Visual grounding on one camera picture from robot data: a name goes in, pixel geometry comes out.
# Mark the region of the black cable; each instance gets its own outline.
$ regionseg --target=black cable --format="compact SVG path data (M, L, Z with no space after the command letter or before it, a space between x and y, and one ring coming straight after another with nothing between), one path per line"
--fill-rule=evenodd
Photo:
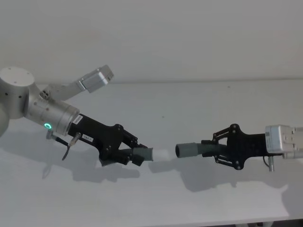
M55 141L57 141L57 142L59 142L59 143L68 147L68 142L62 140L60 137L56 137Z
M67 146L67 150L66 150L66 152L65 152L65 154L64 154L64 156L62 158L62 161L64 161L66 159L66 157L68 155L68 152L70 151L70 148L71 148L70 146Z
M265 161L265 156L263 156L263 162L269 168L269 164Z

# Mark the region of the table surface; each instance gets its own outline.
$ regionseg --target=table surface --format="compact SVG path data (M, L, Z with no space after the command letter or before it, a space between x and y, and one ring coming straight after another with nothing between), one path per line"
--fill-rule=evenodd
M177 143L199 142L238 123L303 126L303 81L111 84L68 100L107 125L120 123L154 147L141 167L101 167L95 148L65 148L27 119L0 138L0 225L196 227L303 218L303 162L261 158L241 171L213 158L176 159Z

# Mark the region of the gray cylinder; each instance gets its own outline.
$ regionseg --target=gray cylinder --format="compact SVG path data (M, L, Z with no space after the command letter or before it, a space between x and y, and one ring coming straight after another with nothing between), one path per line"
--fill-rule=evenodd
M181 143L176 145L177 157L193 157L202 154L201 144Z
M59 100L42 98L40 90L33 84L29 87L25 117L63 136L67 135L72 121L79 115L79 109Z
M9 127L9 114L2 104L0 104L0 137Z
M10 119L24 116L29 87L34 77L24 69L10 67L0 71L0 103L7 109Z
M226 150L223 144L201 144L201 143L181 143L176 145L177 157L193 157L203 155L212 156L213 153L220 153Z
M133 149L122 149L120 152L123 152L127 155L139 155L144 158L144 161L153 161L152 159L152 150L153 148L133 148Z
M153 161L152 148L134 148L133 155L139 155L144 158L144 161Z

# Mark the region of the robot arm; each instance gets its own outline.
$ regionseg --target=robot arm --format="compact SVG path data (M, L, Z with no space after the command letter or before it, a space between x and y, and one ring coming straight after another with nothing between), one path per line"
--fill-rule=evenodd
M219 140L227 138L227 144L219 144ZM284 125L267 126L264 134L247 135L237 124L213 134L212 140L198 143L176 145L177 157L214 157L216 163L244 168L250 157L263 157L271 172L274 171L274 156L283 158L303 157L303 128L291 128Z
M113 76L105 65L69 85L51 84L41 91L28 71L15 67L3 69L0 72L0 135L7 129L9 119L24 116L46 127L47 139L54 139L67 146L63 160L70 147L81 140L98 149L102 165L126 165L132 161L140 166L143 161L151 161L152 149L138 145L137 138L124 130L122 125L103 125L62 101L84 90L91 93L109 83ZM55 136L55 133L70 135L73 139L68 143ZM121 143L130 149L119 150Z

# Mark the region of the end effector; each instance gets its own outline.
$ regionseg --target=end effector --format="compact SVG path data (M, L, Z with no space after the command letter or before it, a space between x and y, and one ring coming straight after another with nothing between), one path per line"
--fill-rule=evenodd
M219 144L219 140L227 138L227 144ZM176 145L177 157L214 157L216 163L244 168L245 161L250 157L263 157L270 171L274 171L274 156L283 158L303 157L303 128L292 128L285 125L266 126L264 134L248 135L241 131L239 125L232 124L229 128L213 134L212 140L201 143Z
M112 163L127 165L130 161L140 166L143 161L152 161L152 148L138 144L138 138L120 124L107 126L80 114L72 122L68 134L97 148L103 166ZM122 143L129 149L119 149Z

